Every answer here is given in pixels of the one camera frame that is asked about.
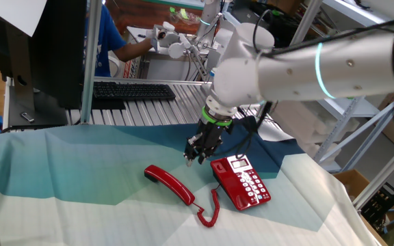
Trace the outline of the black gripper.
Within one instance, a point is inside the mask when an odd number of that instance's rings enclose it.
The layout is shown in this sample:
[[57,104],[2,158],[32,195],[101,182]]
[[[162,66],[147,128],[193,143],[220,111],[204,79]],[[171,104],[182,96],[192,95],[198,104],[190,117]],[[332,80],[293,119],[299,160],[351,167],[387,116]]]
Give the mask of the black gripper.
[[186,166],[191,167],[197,156],[199,164],[203,164],[209,157],[213,156],[222,145],[222,133],[224,131],[231,133],[232,129],[232,124],[226,125],[225,122],[204,123],[199,120],[197,135],[188,137],[185,144],[183,156]]

